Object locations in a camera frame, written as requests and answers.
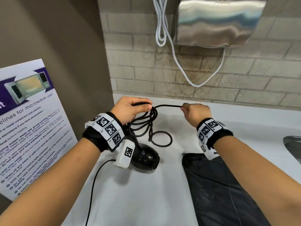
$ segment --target black fabric bag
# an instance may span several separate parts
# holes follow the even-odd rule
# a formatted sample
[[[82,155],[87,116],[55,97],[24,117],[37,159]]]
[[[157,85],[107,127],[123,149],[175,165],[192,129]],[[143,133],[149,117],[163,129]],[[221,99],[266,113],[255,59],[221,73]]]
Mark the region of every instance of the black fabric bag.
[[[221,157],[209,161],[204,154],[188,153],[182,165],[199,226],[240,226],[229,189],[242,226],[270,226]]]

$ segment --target sink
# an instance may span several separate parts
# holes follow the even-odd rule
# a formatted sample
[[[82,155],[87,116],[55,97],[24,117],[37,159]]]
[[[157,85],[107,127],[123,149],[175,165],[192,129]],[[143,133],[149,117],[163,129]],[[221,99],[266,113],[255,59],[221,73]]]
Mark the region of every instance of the sink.
[[[301,164],[301,137],[284,137],[283,143],[286,149],[295,157]]]

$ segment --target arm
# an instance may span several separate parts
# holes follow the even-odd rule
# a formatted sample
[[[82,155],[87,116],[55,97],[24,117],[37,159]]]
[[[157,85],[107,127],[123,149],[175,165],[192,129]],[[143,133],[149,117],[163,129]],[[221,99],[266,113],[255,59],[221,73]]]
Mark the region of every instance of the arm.
[[[209,107],[200,104],[185,103],[182,111],[194,127],[205,118],[211,118]],[[298,182],[235,137],[223,137],[213,147],[272,226],[300,225],[301,185]]]
[[[147,112],[146,98],[122,97],[111,110],[122,124]],[[34,181],[0,216],[5,226],[59,226],[62,224],[100,156],[89,140],[81,139],[69,152]]]

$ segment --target picture of microwave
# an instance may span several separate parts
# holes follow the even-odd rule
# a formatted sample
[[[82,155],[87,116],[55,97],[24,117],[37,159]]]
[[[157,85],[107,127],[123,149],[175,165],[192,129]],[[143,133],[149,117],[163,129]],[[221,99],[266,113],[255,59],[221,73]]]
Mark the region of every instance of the picture of microwave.
[[[15,82],[5,83],[4,86],[17,104],[22,103],[36,93],[50,87],[50,83],[44,72],[34,74]]]

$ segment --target white cable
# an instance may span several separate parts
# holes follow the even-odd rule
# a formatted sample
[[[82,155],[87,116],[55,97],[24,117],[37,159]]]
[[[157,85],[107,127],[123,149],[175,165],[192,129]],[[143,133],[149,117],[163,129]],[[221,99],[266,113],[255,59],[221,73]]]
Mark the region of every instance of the white cable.
[[[172,55],[173,55],[173,58],[175,59],[175,63],[178,65],[179,69],[183,73],[183,75],[186,78],[187,82],[190,85],[194,86],[194,87],[201,87],[201,86],[205,85],[217,72],[219,72],[219,70],[223,66],[226,49],[224,49],[222,61],[221,61],[220,66],[217,68],[217,70],[202,84],[200,84],[200,85],[193,84],[189,80],[189,78],[187,77],[186,73],[184,72],[183,68],[181,67],[181,65],[179,64],[179,62],[178,62],[178,60],[175,56],[175,47],[174,47],[173,41],[171,39],[171,36],[168,32],[168,23],[167,23],[167,18],[166,18],[166,15],[165,15],[166,4],[167,4],[167,0],[153,0],[153,5],[155,7],[157,18],[158,18],[157,29],[156,29],[156,42],[157,42],[157,45],[160,46],[160,47],[163,47],[166,44],[166,40],[167,40],[167,37],[168,37],[168,39],[171,43]],[[161,29],[163,29],[163,36],[164,36],[163,38],[161,38]]]

